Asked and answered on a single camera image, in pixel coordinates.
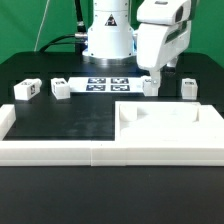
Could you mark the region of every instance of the white plastic piece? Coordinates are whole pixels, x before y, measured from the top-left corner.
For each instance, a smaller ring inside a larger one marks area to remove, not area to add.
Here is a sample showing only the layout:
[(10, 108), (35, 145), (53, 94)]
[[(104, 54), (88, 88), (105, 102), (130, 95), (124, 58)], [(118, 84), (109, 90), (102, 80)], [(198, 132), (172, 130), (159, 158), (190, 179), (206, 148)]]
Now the white plastic piece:
[(137, 11), (137, 20), (143, 23), (174, 25), (187, 20), (191, 0), (145, 0)]
[(144, 96), (158, 96), (159, 86), (155, 87), (152, 84), (152, 78), (150, 76), (142, 76), (141, 78)]
[(64, 78), (51, 79), (51, 91), (57, 100), (70, 98), (70, 86)]
[(196, 100), (198, 85), (195, 79), (182, 79), (181, 94), (185, 100)]
[[(121, 105), (137, 106), (137, 120), (123, 122)], [(222, 141), (224, 120), (198, 103), (116, 102), (115, 138), (122, 143), (148, 141)]]
[(4, 139), (16, 120), (15, 106), (4, 104), (0, 108), (0, 141)]
[(0, 166), (90, 166), (91, 141), (0, 141)]
[(40, 92), (42, 82), (40, 79), (25, 79), (14, 86), (16, 100), (29, 100)]
[(92, 142), (91, 147), (91, 165), (92, 166), (125, 166), (126, 149), (109, 142)]

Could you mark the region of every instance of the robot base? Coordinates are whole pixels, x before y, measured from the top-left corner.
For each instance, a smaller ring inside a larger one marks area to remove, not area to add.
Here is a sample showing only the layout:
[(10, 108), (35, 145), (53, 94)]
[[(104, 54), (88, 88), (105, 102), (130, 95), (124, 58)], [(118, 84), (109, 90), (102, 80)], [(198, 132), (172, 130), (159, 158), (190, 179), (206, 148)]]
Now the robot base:
[(97, 65), (126, 65), (136, 63), (136, 55), (127, 58), (96, 58), (83, 54), (83, 61)]

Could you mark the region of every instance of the black cable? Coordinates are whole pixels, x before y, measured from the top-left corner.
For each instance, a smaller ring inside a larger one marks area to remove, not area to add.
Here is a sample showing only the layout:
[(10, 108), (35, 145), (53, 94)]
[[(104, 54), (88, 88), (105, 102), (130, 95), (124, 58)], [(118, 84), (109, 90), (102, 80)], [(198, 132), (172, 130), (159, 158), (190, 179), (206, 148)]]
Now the black cable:
[(75, 0), (76, 17), (77, 17), (77, 31), (85, 33), (86, 27), (83, 21), (82, 9), (80, 0)]
[(84, 44), (83, 41), (75, 41), (75, 42), (60, 42), (60, 43), (48, 43), (45, 46), (43, 46), (39, 51), (45, 52), (50, 46), (52, 45), (63, 45), (63, 44)]

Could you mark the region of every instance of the cable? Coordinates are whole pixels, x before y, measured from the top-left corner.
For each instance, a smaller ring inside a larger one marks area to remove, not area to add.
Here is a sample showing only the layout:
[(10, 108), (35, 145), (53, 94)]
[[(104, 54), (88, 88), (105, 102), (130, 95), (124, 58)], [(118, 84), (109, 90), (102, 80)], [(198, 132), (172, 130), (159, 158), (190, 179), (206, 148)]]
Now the cable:
[(63, 45), (63, 44), (84, 44), (84, 41), (75, 41), (75, 42), (61, 42), (61, 43), (48, 43), (45, 46), (43, 46), (39, 52), (45, 52), (50, 46), (52, 45)]
[(80, 0), (75, 0), (76, 16), (77, 16), (77, 30), (78, 32), (85, 33), (86, 27), (83, 21), (82, 9)]
[(44, 45), (39, 51), (44, 52), (49, 46), (55, 44), (56, 42), (58, 42), (60, 40), (64, 40), (64, 39), (67, 39), (67, 38), (75, 38), (75, 35), (74, 34), (68, 34), (68, 35), (57, 37), (54, 40), (50, 41), (48, 44)]
[(41, 25), (40, 25), (40, 28), (39, 28), (38, 35), (37, 35), (37, 40), (36, 40), (36, 44), (35, 44), (35, 47), (34, 47), (34, 51), (37, 51), (37, 46), (38, 46), (38, 43), (39, 43), (40, 34), (42, 32), (42, 29), (43, 29), (43, 25), (44, 25), (45, 18), (46, 18), (47, 12), (48, 12), (49, 4), (50, 4), (50, 0), (47, 0), (45, 11), (44, 11), (44, 16), (43, 16), (43, 19), (42, 19), (42, 22), (41, 22)]

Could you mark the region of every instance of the white machine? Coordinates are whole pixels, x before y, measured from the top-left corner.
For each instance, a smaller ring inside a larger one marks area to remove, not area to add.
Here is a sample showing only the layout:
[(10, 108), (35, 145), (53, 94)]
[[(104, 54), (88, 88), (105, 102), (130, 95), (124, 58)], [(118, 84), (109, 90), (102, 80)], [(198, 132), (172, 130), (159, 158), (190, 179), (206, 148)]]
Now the white machine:
[(135, 61), (149, 71), (151, 85), (159, 88), (160, 69), (175, 66), (189, 45), (191, 20), (198, 0), (145, 0), (137, 11), (141, 22), (134, 31), (129, 23), (129, 0), (94, 0), (94, 22), (88, 30), (84, 61), (125, 64)]

